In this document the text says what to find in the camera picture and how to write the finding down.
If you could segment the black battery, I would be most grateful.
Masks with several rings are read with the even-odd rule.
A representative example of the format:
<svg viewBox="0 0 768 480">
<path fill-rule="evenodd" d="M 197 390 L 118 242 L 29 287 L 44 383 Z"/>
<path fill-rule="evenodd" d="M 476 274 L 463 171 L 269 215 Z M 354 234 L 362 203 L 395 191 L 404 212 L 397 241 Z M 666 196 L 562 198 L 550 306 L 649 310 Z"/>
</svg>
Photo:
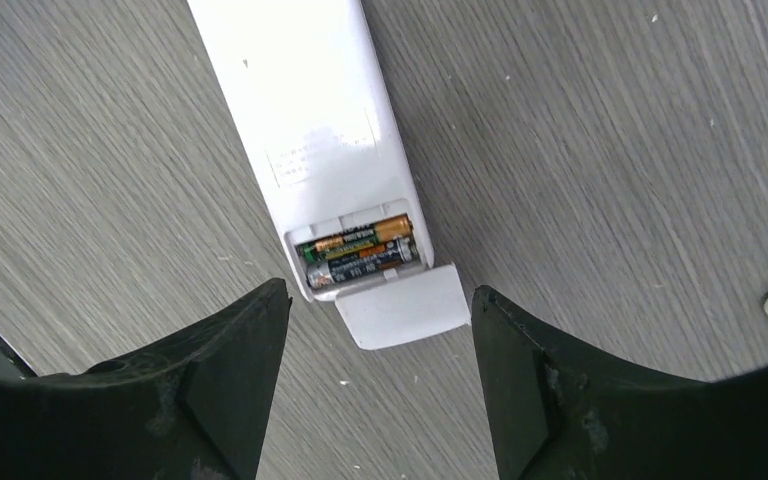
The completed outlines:
<svg viewBox="0 0 768 480">
<path fill-rule="evenodd" d="M 307 282 L 312 289 L 356 280 L 419 259 L 411 237 L 402 237 L 345 255 L 318 261 L 308 267 Z"/>
</svg>

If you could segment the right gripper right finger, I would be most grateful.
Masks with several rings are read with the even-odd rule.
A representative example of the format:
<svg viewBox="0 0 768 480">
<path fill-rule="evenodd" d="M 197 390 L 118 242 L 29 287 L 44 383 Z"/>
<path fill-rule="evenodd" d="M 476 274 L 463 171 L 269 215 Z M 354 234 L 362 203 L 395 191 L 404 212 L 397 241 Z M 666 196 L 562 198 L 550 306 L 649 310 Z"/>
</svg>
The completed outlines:
<svg viewBox="0 0 768 480">
<path fill-rule="evenodd" d="M 716 381 L 632 363 L 494 288 L 471 320 L 502 479 L 768 479 L 768 366 Z"/>
</svg>

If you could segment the small remote battery cover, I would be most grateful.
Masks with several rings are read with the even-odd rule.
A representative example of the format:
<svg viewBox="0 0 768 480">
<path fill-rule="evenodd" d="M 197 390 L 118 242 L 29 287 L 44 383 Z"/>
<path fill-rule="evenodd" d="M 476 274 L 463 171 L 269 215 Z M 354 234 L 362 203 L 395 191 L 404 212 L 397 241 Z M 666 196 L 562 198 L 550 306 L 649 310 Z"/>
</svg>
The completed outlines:
<svg viewBox="0 0 768 480">
<path fill-rule="evenodd" d="M 347 295 L 335 304 L 356 345 L 379 350 L 439 335 L 470 323 L 455 265 L 444 265 Z"/>
</svg>

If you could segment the orange battery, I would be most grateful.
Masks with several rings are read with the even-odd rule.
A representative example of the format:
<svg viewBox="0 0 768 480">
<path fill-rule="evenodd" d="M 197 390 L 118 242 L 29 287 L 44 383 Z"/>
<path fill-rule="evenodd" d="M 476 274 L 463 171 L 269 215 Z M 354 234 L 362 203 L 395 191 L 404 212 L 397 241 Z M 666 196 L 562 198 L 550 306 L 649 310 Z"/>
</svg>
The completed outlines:
<svg viewBox="0 0 768 480">
<path fill-rule="evenodd" d="M 408 215 L 402 214 L 297 245 L 295 250 L 302 259 L 313 263 L 338 258 L 393 239 L 409 237 L 412 230 Z"/>
</svg>

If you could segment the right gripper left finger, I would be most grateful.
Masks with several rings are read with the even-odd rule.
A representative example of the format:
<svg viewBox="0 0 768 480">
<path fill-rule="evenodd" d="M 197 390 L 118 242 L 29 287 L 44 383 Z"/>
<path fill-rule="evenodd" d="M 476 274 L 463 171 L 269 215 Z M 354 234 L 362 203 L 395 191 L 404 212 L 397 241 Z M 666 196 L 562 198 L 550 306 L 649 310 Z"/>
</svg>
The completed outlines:
<svg viewBox="0 0 768 480">
<path fill-rule="evenodd" d="M 253 479 L 292 301 L 270 279 L 80 374 L 0 379 L 0 479 Z"/>
</svg>

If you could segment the small white remote control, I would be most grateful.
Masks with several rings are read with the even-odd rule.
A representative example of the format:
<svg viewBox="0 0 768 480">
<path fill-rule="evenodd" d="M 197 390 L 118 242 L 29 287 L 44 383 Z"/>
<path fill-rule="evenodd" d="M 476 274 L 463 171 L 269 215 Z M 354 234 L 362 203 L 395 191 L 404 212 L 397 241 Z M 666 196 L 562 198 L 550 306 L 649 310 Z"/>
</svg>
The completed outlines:
<svg viewBox="0 0 768 480">
<path fill-rule="evenodd" d="M 189 5 L 293 275 L 308 300 L 392 300 L 410 266 L 311 289 L 299 244 L 400 214 L 428 240 L 358 1 Z"/>
</svg>

